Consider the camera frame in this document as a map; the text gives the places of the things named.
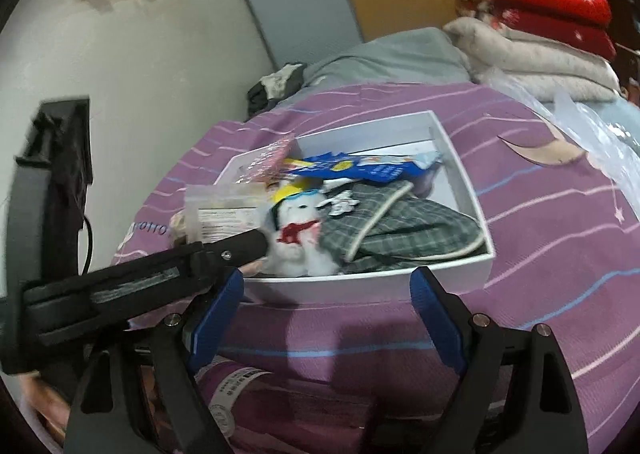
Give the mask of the person's left hand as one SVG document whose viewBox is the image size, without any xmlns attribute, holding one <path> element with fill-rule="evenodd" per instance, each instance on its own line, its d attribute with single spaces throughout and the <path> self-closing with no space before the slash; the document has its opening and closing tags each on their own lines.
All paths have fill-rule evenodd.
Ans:
<svg viewBox="0 0 640 454">
<path fill-rule="evenodd" d="M 28 405 L 46 421 L 46 428 L 53 439 L 63 444 L 70 418 L 70 405 L 38 374 L 20 375 L 18 382 Z"/>
</svg>

